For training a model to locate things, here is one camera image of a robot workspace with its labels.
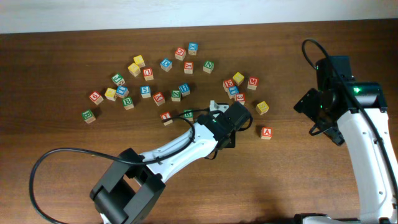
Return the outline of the green R block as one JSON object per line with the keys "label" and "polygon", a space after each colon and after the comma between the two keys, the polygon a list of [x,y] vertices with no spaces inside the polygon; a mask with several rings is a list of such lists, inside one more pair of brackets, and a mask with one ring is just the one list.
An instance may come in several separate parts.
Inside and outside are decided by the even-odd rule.
{"label": "green R block", "polygon": [[183,117],[189,121],[193,121],[193,110],[184,110]]}

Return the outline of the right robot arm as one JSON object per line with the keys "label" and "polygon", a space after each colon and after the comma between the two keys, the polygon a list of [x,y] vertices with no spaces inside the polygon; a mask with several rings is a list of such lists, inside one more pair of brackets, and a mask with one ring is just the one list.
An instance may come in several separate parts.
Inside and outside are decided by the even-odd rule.
{"label": "right robot arm", "polygon": [[357,82],[347,56],[316,62],[317,88],[294,106],[314,122],[310,135],[324,134],[349,150],[362,223],[397,223],[397,161],[380,84]]}

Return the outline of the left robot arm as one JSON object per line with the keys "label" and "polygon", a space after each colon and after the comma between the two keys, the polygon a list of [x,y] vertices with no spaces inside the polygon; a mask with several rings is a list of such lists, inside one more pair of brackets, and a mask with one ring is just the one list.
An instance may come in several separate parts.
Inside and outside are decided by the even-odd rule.
{"label": "left robot arm", "polygon": [[210,103],[193,126],[173,141],[149,152],[120,153],[127,163],[113,162],[90,192],[103,223],[140,223],[154,207],[165,183],[190,163],[234,147],[235,134],[251,123],[241,104]]}

